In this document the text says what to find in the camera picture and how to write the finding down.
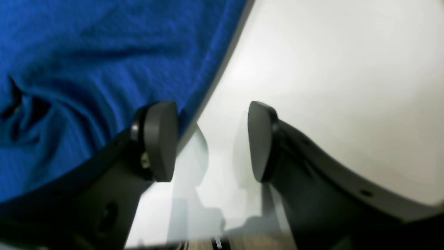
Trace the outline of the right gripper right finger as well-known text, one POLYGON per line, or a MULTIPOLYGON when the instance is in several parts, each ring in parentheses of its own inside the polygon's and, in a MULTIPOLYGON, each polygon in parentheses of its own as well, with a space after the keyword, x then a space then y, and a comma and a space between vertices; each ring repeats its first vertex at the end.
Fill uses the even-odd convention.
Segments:
POLYGON ((250 103, 248 136, 254 177, 281 196, 298 249, 443 249, 443 207, 360 177, 280 120, 271 106, 250 103))

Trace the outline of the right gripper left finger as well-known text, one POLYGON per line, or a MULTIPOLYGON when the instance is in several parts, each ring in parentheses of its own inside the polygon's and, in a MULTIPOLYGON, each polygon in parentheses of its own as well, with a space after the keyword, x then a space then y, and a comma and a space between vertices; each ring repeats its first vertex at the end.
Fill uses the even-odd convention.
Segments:
POLYGON ((131 126, 85 163, 1 203, 1 249, 124 249, 141 195, 172 180, 177 145, 176 103, 140 108, 131 126))

